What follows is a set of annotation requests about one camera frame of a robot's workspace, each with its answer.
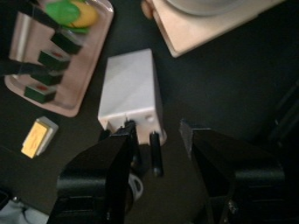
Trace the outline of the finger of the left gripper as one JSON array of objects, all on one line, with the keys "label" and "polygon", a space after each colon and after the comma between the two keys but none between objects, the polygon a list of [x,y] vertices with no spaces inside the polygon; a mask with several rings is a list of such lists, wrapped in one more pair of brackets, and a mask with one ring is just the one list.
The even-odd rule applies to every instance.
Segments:
[{"label": "finger of the left gripper", "polygon": [[62,81],[62,72],[51,70],[43,65],[20,62],[16,60],[0,60],[0,76],[30,75],[45,85],[57,85]]},{"label": "finger of the left gripper", "polygon": [[37,3],[38,0],[15,0],[15,8],[43,25],[55,30],[51,41],[67,53],[78,54],[82,43],[69,31],[70,25],[81,16],[79,7],[70,0],[58,0],[46,4],[46,10]]}]

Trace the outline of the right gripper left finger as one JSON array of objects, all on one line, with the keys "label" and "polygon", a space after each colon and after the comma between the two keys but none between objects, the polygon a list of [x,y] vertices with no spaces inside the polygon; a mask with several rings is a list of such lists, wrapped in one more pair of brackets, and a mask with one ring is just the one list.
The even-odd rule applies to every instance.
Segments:
[{"label": "right gripper left finger", "polygon": [[69,162],[49,224],[125,224],[137,146],[137,124],[129,121]]}]

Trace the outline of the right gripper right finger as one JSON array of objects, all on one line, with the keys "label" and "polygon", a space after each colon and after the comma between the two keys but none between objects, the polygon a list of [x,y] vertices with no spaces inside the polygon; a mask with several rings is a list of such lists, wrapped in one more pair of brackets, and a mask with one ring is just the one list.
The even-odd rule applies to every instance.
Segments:
[{"label": "right gripper right finger", "polygon": [[181,122],[203,184],[197,224],[287,224],[286,174],[267,151],[213,129]]}]

